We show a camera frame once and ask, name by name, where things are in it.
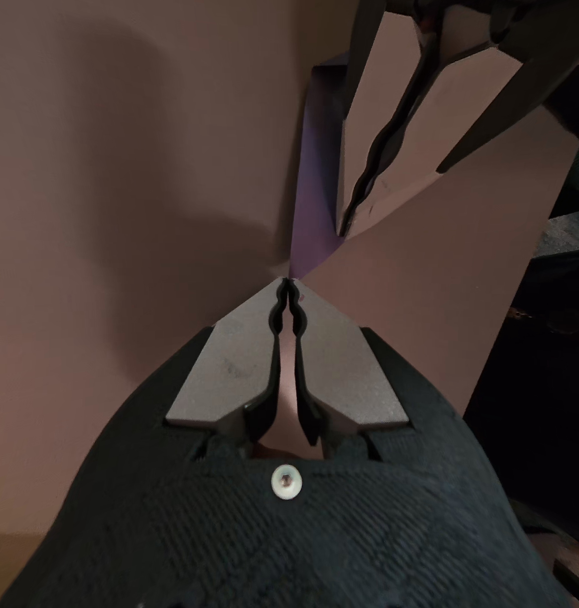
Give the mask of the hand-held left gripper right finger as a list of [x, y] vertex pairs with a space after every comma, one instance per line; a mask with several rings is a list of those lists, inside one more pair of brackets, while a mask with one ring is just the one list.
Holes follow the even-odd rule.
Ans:
[[360, 326], [298, 280], [289, 280], [294, 377], [310, 445], [407, 426], [409, 417]]

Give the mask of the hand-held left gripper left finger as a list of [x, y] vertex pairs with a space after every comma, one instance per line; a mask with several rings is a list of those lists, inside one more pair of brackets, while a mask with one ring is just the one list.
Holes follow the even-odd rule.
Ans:
[[166, 421], [257, 443], [277, 414], [290, 282], [277, 278], [217, 321]]

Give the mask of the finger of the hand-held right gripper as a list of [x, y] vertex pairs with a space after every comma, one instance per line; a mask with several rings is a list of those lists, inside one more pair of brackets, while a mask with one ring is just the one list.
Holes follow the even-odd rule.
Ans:
[[359, 10], [342, 94], [338, 235], [347, 237], [365, 199], [389, 123], [422, 59], [414, 10]]
[[349, 236], [368, 230], [437, 181], [439, 166], [521, 63], [491, 42], [490, 18], [450, 7], [441, 34], [419, 25], [422, 59], [389, 123]]

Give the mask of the purple paper sheet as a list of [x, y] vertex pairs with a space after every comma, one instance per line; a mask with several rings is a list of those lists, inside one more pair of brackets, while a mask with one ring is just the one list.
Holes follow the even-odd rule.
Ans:
[[288, 276], [302, 279], [342, 244], [336, 233], [348, 52], [312, 68], [301, 125]]

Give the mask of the grey textured mat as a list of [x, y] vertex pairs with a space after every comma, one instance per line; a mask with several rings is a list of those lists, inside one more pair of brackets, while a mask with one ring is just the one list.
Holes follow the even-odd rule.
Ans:
[[533, 258], [579, 251], [579, 212], [548, 220]]

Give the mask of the dark cloth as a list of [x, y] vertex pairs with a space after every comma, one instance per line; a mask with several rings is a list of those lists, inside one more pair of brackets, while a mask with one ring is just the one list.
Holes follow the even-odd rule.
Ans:
[[464, 419], [508, 497], [579, 542], [579, 250], [529, 263]]

